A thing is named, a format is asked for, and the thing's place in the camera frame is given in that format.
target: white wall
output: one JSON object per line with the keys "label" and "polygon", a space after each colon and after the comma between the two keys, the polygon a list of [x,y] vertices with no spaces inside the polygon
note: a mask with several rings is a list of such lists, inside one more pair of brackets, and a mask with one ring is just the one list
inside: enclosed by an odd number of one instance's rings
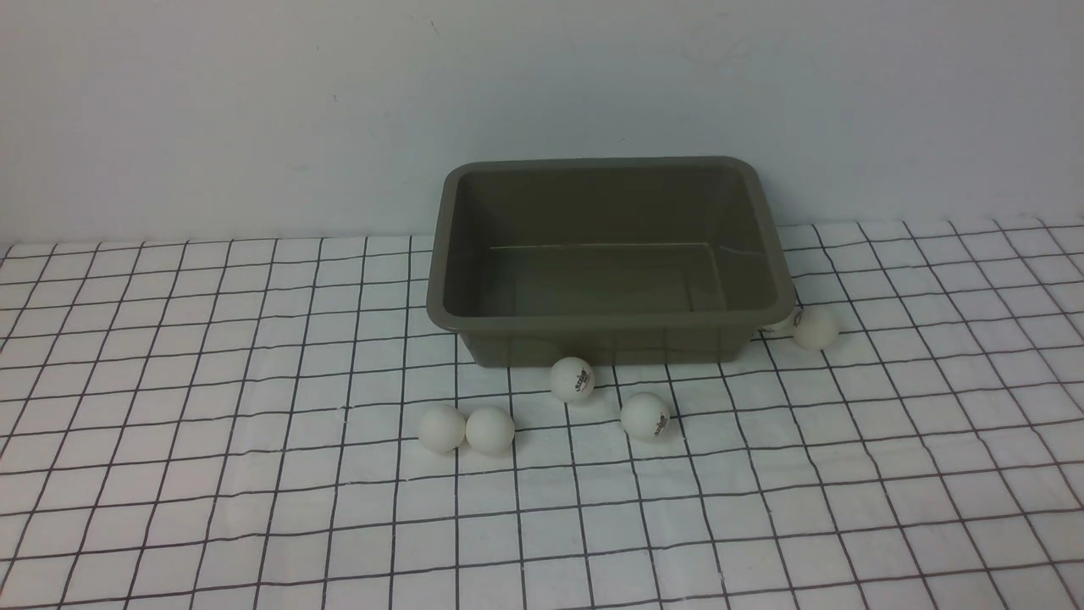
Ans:
{"label": "white wall", "polygon": [[454,166],[559,156],[740,156],[780,221],[1080,209],[1082,30],[1080,0],[0,0],[0,241],[427,231]]}

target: grid-patterned cloth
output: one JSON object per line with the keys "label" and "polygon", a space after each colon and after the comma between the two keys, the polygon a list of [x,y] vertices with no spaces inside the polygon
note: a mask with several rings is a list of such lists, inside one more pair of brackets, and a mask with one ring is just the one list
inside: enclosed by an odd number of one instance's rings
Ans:
{"label": "grid-patterned cloth", "polygon": [[[427,237],[14,246],[0,606],[1080,608],[1081,219],[780,236],[837,345],[578,407],[431,325]],[[508,410],[514,453],[426,452],[435,402]]]}

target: ping pong ball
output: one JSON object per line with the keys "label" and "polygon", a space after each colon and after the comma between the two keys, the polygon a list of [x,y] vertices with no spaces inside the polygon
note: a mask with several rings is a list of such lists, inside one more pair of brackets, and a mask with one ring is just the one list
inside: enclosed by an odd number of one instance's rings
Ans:
{"label": "ping pong ball", "polygon": [[486,455],[504,453],[516,436],[516,425],[508,414],[486,407],[467,418],[467,443]]}
{"label": "ping pong ball", "polygon": [[670,405],[655,394],[636,394],[621,407],[621,427],[633,439],[656,439],[669,424]]}
{"label": "ping pong ball", "polygon": [[446,454],[460,446],[466,430],[463,414],[451,405],[437,405],[422,416],[417,438],[430,452]]}
{"label": "ping pong ball", "polygon": [[795,314],[797,312],[798,312],[797,310],[791,310],[790,313],[787,314],[786,319],[783,319],[782,321],[779,321],[779,322],[777,322],[777,323],[775,323],[773,325],[762,326],[762,327],[760,327],[760,330],[763,332],[764,335],[782,335],[784,332],[786,332],[791,326],[793,326],[793,324],[795,324]]}
{"label": "ping pong ball", "polygon": [[562,403],[579,403],[594,389],[595,372],[580,359],[562,359],[550,369],[550,391]]}
{"label": "ping pong ball", "polygon": [[815,304],[795,316],[795,343],[806,350],[824,350],[839,337],[839,325],[831,311]]}

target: black grid line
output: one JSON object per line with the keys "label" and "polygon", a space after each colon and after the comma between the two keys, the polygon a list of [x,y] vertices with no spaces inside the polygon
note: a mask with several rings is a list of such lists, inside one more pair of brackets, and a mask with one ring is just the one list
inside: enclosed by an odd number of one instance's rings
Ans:
{"label": "black grid line", "polygon": [[[324,241],[320,239],[320,246],[319,246],[320,248],[323,248],[323,243],[324,243]],[[320,256],[319,256],[319,249],[318,249],[317,254],[318,254],[317,258],[319,259],[320,258]],[[312,299],[313,299],[313,297],[317,294],[315,293],[315,277],[317,277],[317,275],[315,275],[315,271],[314,271],[313,275],[312,275],[313,286],[312,286],[312,290],[309,293],[309,314],[312,313]],[[302,337],[308,337],[308,335],[309,335],[309,321],[310,321],[310,319],[311,319],[311,316],[306,316],[306,319],[305,319],[305,332],[302,334]],[[298,359],[297,359],[297,378],[301,377],[301,367],[302,366],[305,366],[305,350],[301,351],[301,353],[298,355]],[[283,470],[286,467],[286,449],[289,446],[289,428],[291,428],[291,425],[294,424],[294,416],[295,416],[296,413],[297,413],[297,384],[294,384],[294,395],[291,397],[291,400],[289,400],[289,414],[286,416],[286,431],[285,431],[285,433],[282,437],[282,452],[281,452],[281,455],[279,457],[279,473],[278,473],[278,477],[275,479],[274,492],[272,492],[272,495],[271,495],[271,509],[268,511],[268,529],[264,532],[264,536],[263,536],[263,549],[260,551],[260,570],[259,570],[259,573],[258,573],[258,576],[257,576],[257,580],[259,580],[259,581],[263,580],[263,569],[267,567],[268,543],[271,541],[271,527],[272,527],[272,523],[274,521],[274,509],[275,509],[275,504],[279,501],[279,493],[280,493],[280,489],[282,486],[282,473],[283,473]],[[256,587],[256,594],[253,595],[253,610],[256,610],[259,607],[259,603],[260,603],[260,590],[261,589],[262,589],[262,586]]]}
{"label": "black grid line", "polygon": [[[227,260],[229,260],[230,248],[232,248],[232,247],[233,247],[233,243],[230,243],[230,245],[227,246],[227,252],[225,252]],[[275,248],[274,245],[271,246],[272,258],[274,257],[274,248]],[[268,281],[271,281],[271,274],[270,273],[268,273]],[[260,313],[261,314],[263,313],[263,303],[266,302],[266,300],[267,300],[266,296],[260,298]],[[257,324],[257,328],[253,329],[253,343],[251,343],[253,347],[255,347],[255,345],[256,345],[256,334],[258,332],[259,332],[259,325]],[[244,374],[244,377],[248,377],[248,368],[251,366],[251,364],[253,364],[253,350],[249,350],[248,351],[248,355],[245,359],[245,374]],[[233,406],[233,417],[230,418],[230,434],[228,437],[229,440],[227,441],[227,443],[228,443],[227,444],[227,452],[228,453],[229,453],[230,444],[233,443],[233,434],[234,434],[234,432],[236,430],[237,414],[241,411],[241,402],[244,400],[244,392],[243,392],[243,390],[244,390],[244,382],[242,382],[242,387],[237,389],[237,400],[236,400],[236,402],[234,403],[234,406]],[[207,518],[207,527],[204,529],[204,543],[203,543],[203,545],[202,545],[202,547],[199,549],[199,560],[196,562],[196,581],[195,581],[196,586],[199,585],[199,574],[203,571],[204,558],[206,558],[206,556],[207,556],[207,545],[210,542],[210,537],[211,537],[210,536],[211,523],[214,522],[214,519],[215,519],[215,511],[218,510],[218,506],[219,506],[218,505],[218,498],[220,497],[219,494],[222,491],[222,481],[225,478],[227,460],[228,460],[228,457],[223,457],[222,458],[222,468],[219,469],[219,472],[218,472],[218,482],[215,484],[215,495],[211,497],[210,514],[209,514],[209,516]],[[193,595],[192,599],[189,601],[189,610],[192,610],[192,608],[194,607],[193,606],[194,603],[195,603],[195,596]]]}
{"label": "black grid line", "polygon": [[[365,238],[365,242],[364,242],[364,244],[362,245],[362,248],[361,248],[361,254],[362,254],[361,269],[359,269],[359,271],[360,271],[359,281],[361,282],[361,285],[358,288],[358,314],[359,315],[361,313],[361,295],[362,295],[362,291],[364,290],[364,286],[365,286],[365,252],[367,250],[369,250],[369,238]],[[319,274],[319,272],[320,272],[320,268],[318,265],[317,267],[317,273]],[[358,316],[356,316],[354,317],[354,322],[353,322],[353,337],[352,337],[352,339],[353,339],[352,343],[353,345],[356,345],[357,341],[358,341],[358,325],[360,324],[359,321],[360,321],[360,319]],[[351,375],[349,377],[347,377],[347,382],[346,382],[346,403],[344,404],[344,407],[347,404],[349,404],[349,402],[350,402],[350,391],[353,389],[353,375],[352,375],[352,373],[353,373],[353,369],[354,369],[354,361],[357,360],[357,355],[358,355],[357,351],[354,351],[354,350],[350,351],[350,372],[351,372]],[[321,592],[320,592],[320,603],[321,603],[322,607],[327,606],[327,582],[328,582],[327,579],[331,576],[332,543],[333,543],[332,538],[333,538],[334,531],[335,531],[335,511],[338,510],[339,482],[343,480],[343,455],[345,454],[344,450],[347,446],[347,442],[346,442],[347,427],[350,425],[350,410],[343,408],[341,413],[343,413],[343,432],[339,436],[338,463],[335,466],[335,488],[334,488],[334,495],[332,496],[332,515],[331,515],[331,519],[330,519],[330,521],[327,523],[327,558],[324,561],[324,582],[321,585]]]}
{"label": "black grid line", "polygon": [[[410,246],[413,245],[414,237],[409,237],[406,251],[410,252]],[[410,264],[406,265],[406,302],[410,303]],[[406,402],[406,341],[410,338],[410,312],[403,316],[403,358],[402,367],[403,373],[399,380],[399,403],[403,404]],[[402,472],[403,464],[403,420],[404,420],[405,410],[399,410],[399,436],[396,441],[396,481],[392,483],[395,485],[393,492],[391,494],[391,575],[388,576],[388,610],[392,609],[396,598],[396,529],[398,523],[396,522],[396,516],[399,512],[399,482],[400,473]]]}
{"label": "black grid line", "polygon": [[[722,365],[718,365],[718,367],[719,367],[719,377],[722,378],[723,386],[724,386],[724,388],[726,388],[726,395],[730,399],[731,404],[733,405],[733,404],[735,404],[735,402],[734,402],[734,392],[733,392],[733,390],[731,390],[731,385],[726,380],[726,376],[723,375],[723,367],[722,367]],[[749,470],[752,472],[753,481],[756,481],[756,483],[757,483],[757,490],[758,491],[763,491],[764,486],[761,484],[760,473],[757,472],[757,463],[752,459],[752,450],[749,449],[749,438],[746,436],[745,428],[741,426],[741,419],[738,418],[738,417],[735,417],[734,418],[734,423],[737,426],[738,434],[741,436],[741,441],[743,441],[743,444],[745,445],[744,450],[745,450],[745,455],[746,455],[746,462],[749,464]],[[761,505],[764,507],[764,512],[767,515],[767,524],[769,524],[769,528],[771,528],[771,530],[772,530],[772,540],[775,541],[775,553],[778,554],[778,556],[779,556],[779,563],[783,564],[783,575],[787,580],[787,588],[790,590],[790,599],[795,602],[795,608],[798,608],[798,592],[797,592],[797,589],[795,589],[795,582],[793,582],[793,580],[790,576],[790,567],[787,566],[787,560],[786,560],[785,556],[783,555],[783,545],[779,543],[779,531],[775,527],[775,518],[772,516],[772,509],[767,505],[767,496],[764,495],[763,493],[760,493],[758,495],[760,496],[760,503],[761,503]],[[722,574],[722,576],[723,576],[723,581],[725,581],[726,580],[726,574]]]}

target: gray plastic tub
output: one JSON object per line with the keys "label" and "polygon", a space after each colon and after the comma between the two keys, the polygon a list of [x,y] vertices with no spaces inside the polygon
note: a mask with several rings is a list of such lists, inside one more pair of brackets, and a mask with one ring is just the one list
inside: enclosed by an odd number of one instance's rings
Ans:
{"label": "gray plastic tub", "polygon": [[444,182],[426,310],[481,366],[727,361],[793,307],[739,159],[475,163]]}

